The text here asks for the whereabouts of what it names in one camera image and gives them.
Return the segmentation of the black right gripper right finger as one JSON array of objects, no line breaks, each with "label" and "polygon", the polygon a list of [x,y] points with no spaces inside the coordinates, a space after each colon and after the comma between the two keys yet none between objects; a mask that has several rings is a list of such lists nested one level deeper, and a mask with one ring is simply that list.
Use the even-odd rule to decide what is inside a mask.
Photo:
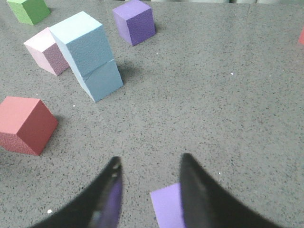
[{"label": "black right gripper right finger", "polygon": [[190,153],[180,164],[183,219],[188,228],[276,228],[222,188]]}]

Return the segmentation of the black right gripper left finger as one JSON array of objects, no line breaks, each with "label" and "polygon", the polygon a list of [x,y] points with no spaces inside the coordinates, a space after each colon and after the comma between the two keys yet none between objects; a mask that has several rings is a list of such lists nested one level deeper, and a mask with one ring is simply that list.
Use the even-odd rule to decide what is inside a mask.
[{"label": "black right gripper left finger", "polygon": [[122,163],[113,157],[75,199],[33,228],[116,228],[123,194]]}]

